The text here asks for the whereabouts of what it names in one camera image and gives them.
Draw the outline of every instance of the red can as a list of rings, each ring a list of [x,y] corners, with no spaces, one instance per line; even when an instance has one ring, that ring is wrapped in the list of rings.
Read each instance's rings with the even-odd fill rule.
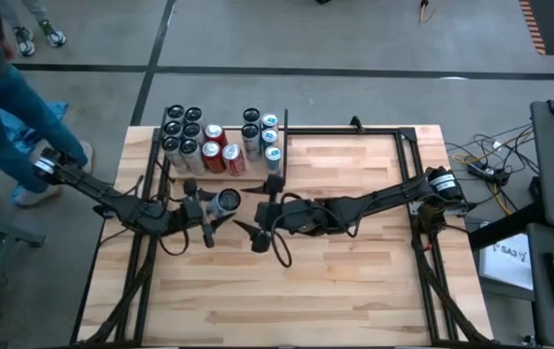
[[[222,174],[227,169],[220,149],[220,145],[216,142],[210,141],[203,144],[203,161],[206,163],[208,171],[213,174]]]
[[[229,175],[238,176],[244,173],[244,157],[237,144],[229,144],[222,149],[222,157]]]
[[[206,127],[206,138],[208,141],[218,143],[223,148],[228,144],[225,130],[216,124],[210,124]]]

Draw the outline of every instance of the black metal frame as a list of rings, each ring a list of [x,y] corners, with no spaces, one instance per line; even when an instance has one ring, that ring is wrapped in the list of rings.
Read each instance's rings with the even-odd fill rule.
[[[283,153],[285,154],[284,160],[283,160],[284,175],[286,174],[286,168],[287,168],[287,157],[286,157],[286,147],[287,147],[287,140],[288,140],[287,137],[288,136],[322,136],[322,135],[335,135],[335,136],[372,135],[372,136],[393,137],[393,139],[395,140],[397,157],[398,157],[398,162],[400,164],[400,172],[401,172],[403,181],[406,181],[410,178],[410,174],[408,173],[408,163],[407,163],[406,150],[405,150],[405,142],[408,142],[410,145],[410,150],[412,154],[415,174],[416,175],[423,174],[423,164],[421,160],[421,155],[419,153],[416,131],[414,128],[411,128],[411,127],[364,128],[360,120],[356,116],[352,118],[352,121],[350,122],[349,127],[345,126],[345,127],[327,128],[327,127],[303,126],[303,127],[289,128],[287,127],[287,117],[288,117],[288,111],[285,111],[286,121],[285,121],[284,127],[281,128],[285,134],[285,138],[283,140],[283,147],[284,147]],[[165,120],[166,120],[166,111],[163,115],[160,128],[154,129],[154,133],[152,135],[151,150],[149,152],[149,159],[147,162],[147,170],[146,170],[146,179],[145,179],[145,185],[144,185],[144,190],[142,194],[143,198],[147,198],[150,194],[150,188],[152,185],[153,175],[155,171],[155,163],[157,161],[158,154],[159,154],[159,140],[161,137],[160,130],[162,129],[162,126],[164,125]],[[163,168],[164,168],[164,172],[162,176],[160,176],[160,181],[159,181],[158,190],[156,194],[159,200],[164,200],[164,195],[167,187],[170,163],[166,159],[164,160]],[[408,218],[410,219],[410,221],[412,221],[412,217],[413,217],[412,212],[410,211],[410,209],[407,212],[408,212]],[[415,231],[412,225],[410,225],[410,230],[413,238],[420,238],[420,234]],[[435,248],[432,249],[435,274],[439,279],[439,282],[442,285],[442,287],[448,292],[448,289],[447,289],[448,284],[446,281],[446,275],[444,271],[444,265],[442,262],[442,256],[440,253],[440,246],[438,244],[438,239],[437,237],[430,237],[430,239],[431,239],[431,243],[435,246]],[[126,274],[126,283],[124,287],[124,292],[127,291],[127,289],[132,284],[132,281],[135,279],[136,271],[139,263],[138,261],[139,254],[141,252],[142,240],[143,240],[142,237],[134,236],[132,249],[130,251],[128,272]],[[157,242],[156,238],[149,238],[149,246],[147,247],[147,254],[146,254],[146,258],[143,266],[147,263],[152,263],[152,264],[154,263],[155,254],[157,251],[156,242]],[[93,273],[93,268],[95,267],[96,256],[97,256],[97,251],[93,258],[91,274]],[[427,261],[419,261],[420,259],[425,258],[420,253],[415,253],[415,258],[417,259],[417,262],[427,263]],[[456,322],[452,318],[451,314],[449,313],[449,311],[444,305],[443,305],[443,315],[444,315],[444,321],[447,325],[446,327],[447,327],[448,339],[440,338],[437,318],[436,318],[435,309],[434,309],[434,303],[432,300],[432,292],[430,289],[431,286],[429,282],[423,277],[422,270],[419,267],[419,264],[420,263],[417,263],[417,268],[419,272],[419,280],[420,280],[421,291],[422,291],[421,293],[422,293],[428,332],[431,339],[431,346],[443,347],[443,348],[489,348],[491,347],[490,343],[472,343],[472,342],[460,341],[457,333]],[[89,277],[89,281],[87,282],[87,285],[85,287],[81,309],[77,317],[76,326],[74,328],[74,335],[72,337],[72,342],[76,342],[77,340],[78,331],[81,324],[82,312],[84,310],[86,297],[88,294],[90,278],[91,277]],[[132,339],[130,340],[125,339],[125,332],[126,332],[126,326],[127,326],[127,312],[126,312],[126,314],[124,314],[122,319],[117,324],[117,328],[116,328],[117,331],[114,335],[114,342],[102,343],[97,345],[97,347],[101,347],[101,348],[142,347],[143,334],[144,334],[145,323],[147,319],[147,307],[148,307],[150,284],[151,284],[151,275],[147,277],[147,279],[143,283],[141,295],[139,298],[138,311],[136,315],[137,316],[136,326],[135,326],[135,331],[133,333]],[[521,348],[518,346],[500,345],[500,344],[493,344],[493,346],[499,349]]]

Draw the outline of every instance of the can lid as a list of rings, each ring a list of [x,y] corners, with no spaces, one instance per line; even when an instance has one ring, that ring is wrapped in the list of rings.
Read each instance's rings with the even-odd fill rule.
[[[183,134],[186,137],[195,137],[201,133],[201,126],[196,122],[191,122],[183,127]]]
[[[229,144],[222,149],[222,157],[225,160],[235,160],[240,156],[240,147],[237,144]]]
[[[262,118],[262,122],[269,126],[275,126],[278,124],[278,118],[273,113],[267,113]]]
[[[248,121],[248,122],[254,122],[254,121],[257,121],[259,119],[259,111],[255,108],[249,108],[247,110],[244,111],[244,113],[242,114],[244,120]]]
[[[167,135],[177,135],[181,131],[181,124],[177,121],[169,121],[164,125],[164,132]]]
[[[206,127],[206,136],[216,138],[222,135],[222,127],[216,124],[210,124]]]
[[[280,149],[277,148],[276,146],[269,146],[266,149],[266,159],[276,161],[276,160],[280,160],[280,157],[281,157]]]
[[[227,211],[234,211],[240,206],[240,193],[235,189],[225,189],[218,194],[218,204]]]
[[[246,124],[242,128],[242,136],[245,138],[254,138],[259,134],[259,127],[255,124]]]
[[[276,142],[278,133],[275,130],[266,130],[262,133],[261,138],[266,142]]]
[[[218,155],[220,151],[220,145],[216,142],[206,142],[203,144],[203,154],[208,157],[213,157]]]
[[[180,118],[183,116],[183,107],[180,105],[170,106],[167,114],[172,118]]]
[[[184,154],[192,154],[195,150],[197,150],[197,146],[197,143],[193,140],[186,140],[181,144],[179,150]]]
[[[197,121],[201,118],[201,115],[203,115],[201,110],[197,107],[193,107],[186,111],[186,120]]]
[[[162,149],[164,149],[164,151],[173,151],[178,149],[178,147],[179,140],[175,137],[168,136],[162,140]]]

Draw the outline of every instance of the person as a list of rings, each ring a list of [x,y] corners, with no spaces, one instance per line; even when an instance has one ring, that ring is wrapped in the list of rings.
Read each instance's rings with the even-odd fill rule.
[[[7,43],[3,34],[0,16],[0,108],[35,129],[55,149],[70,154],[85,172],[90,173],[93,148],[87,142],[79,142],[53,115],[22,74],[9,62],[14,55],[13,46]],[[17,180],[18,187],[12,197],[18,206],[34,206],[59,193],[57,186],[49,186],[34,175],[28,155],[19,152],[7,139],[1,119],[0,170]]]
[[[16,10],[10,1],[12,0],[0,0],[1,17],[12,27],[12,31],[16,37],[17,52],[27,57],[35,53],[33,32],[28,30],[20,22],[20,18],[17,16]],[[40,28],[44,31],[44,35],[48,39],[49,44],[53,48],[59,48],[65,45],[65,35],[63,35],[62,31],[54,29],[52,24],[50,24],[46,15],[46,8],[42,5],[41,0],[22,0],[22,4],[24,4],[28,12],[35,17]]]

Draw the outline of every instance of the blue jeans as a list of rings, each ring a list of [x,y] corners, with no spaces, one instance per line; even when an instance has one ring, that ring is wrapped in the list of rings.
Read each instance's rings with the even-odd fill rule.
[[[46,106],[14,67],[0,79],[0,108],[12,113],[35,129],[52,147],[72,155],[79,165],[87,159],[79,141]],[[34,175],[28,155],[20,153],[9,142],[0,118],[0,170],[17,180],[26,190],[41,193],[48,185]]]

